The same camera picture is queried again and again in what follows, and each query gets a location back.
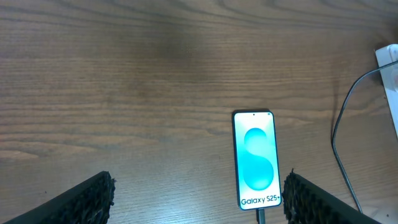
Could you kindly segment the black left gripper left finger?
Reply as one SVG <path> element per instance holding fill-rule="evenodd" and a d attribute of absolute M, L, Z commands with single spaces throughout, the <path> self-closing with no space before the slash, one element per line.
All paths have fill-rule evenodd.
<path fill-rule="evenodd" d="M 5 224 L 107 224 L 116 180 L 101 171 Z"/>

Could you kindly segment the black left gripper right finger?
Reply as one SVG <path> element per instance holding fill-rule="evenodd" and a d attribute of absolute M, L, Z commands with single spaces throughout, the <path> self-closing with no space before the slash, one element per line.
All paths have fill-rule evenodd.
<path fill-rule="evenodd" d="M 294 172 L 284 181 L 282 198 L 289 224 L 379 224 Z"/>

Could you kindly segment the blue Galaxy smartphone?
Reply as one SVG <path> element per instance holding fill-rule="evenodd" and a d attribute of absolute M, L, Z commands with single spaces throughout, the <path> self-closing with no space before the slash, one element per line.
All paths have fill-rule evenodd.
<path fill-rule="evenodd" d="M 231 116 L 238 206 L 276 207 L 282 202 L 274 114 L 235 110 Z"/>

